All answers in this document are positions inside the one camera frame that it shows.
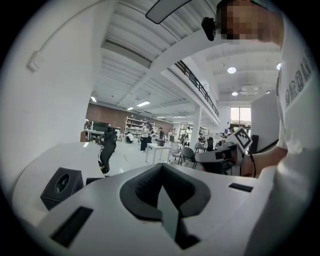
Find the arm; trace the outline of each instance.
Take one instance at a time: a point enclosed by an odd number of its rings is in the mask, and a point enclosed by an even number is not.
[[[261,171],[268,166],[276,166],[287,155],[288,151],[281,147],[275,146],[267,152],[253,154],[255,162],[256,174],[259,175]],[[253,175],[254,169],[251,158],[245,155],[242,164],[242,175]]]

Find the black slot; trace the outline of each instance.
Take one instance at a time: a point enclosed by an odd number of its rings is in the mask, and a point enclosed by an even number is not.
[[[254,189],[252,186],[245,186],[245,185],[240,185],[237,183],[230,184],[229,188],[241,190],[241,191],[245,191],[245,192],[249,192],[249,193]]]
[[[65,223],[51,235],[51,238],[60,245],[69,247],[93,211],[94,210],[90,208],[79,207]]]

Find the window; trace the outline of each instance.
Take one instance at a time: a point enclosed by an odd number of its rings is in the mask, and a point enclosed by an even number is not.
[[[236,131],[242,126],[250,136],[251,133],[251,108],[250,107],[231,107],[230,124]]]

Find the black speaker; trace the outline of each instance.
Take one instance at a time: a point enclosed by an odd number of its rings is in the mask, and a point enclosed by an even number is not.
[[[251,143],[251,145],[249,147],[249,152],[251,154],[255,154],[257,152],[257,149],[258,149],[259,135],[252,135],[251,139],[252,139],[252,143]]]
[[[82,189],[84,181],[80,170],[60,167],[50,179],[40,198],[50,211],[53,207]]]

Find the floor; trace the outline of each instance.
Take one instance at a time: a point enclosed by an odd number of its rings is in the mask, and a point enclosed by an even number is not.
[[[155,164],[157,163],[166,163],[168,159],[169,149],[163,149],[162,155],[160,159],[161,150],[156,150],[155,155]],[[112,154],[109,166],[110,171],[106,174],[108,176],[113,176],[117,174],[121,174],[123,172],[130,171],[135,168],[139,168],[142,166],[148,166],[152,164],[154,149],[149,148],[149,153],[146,161],[146,154],[140,151],[140,145],[138,145],[138,141],[135,139],[133,143],[125,143],[123,139],[121,141],[117,141],[115,152]],[[170,157],[169,162],[171,164],[177,164],[178,158],[175,160],[174,157]],[[182,163],[182,166],[192,168],[193,163]]]

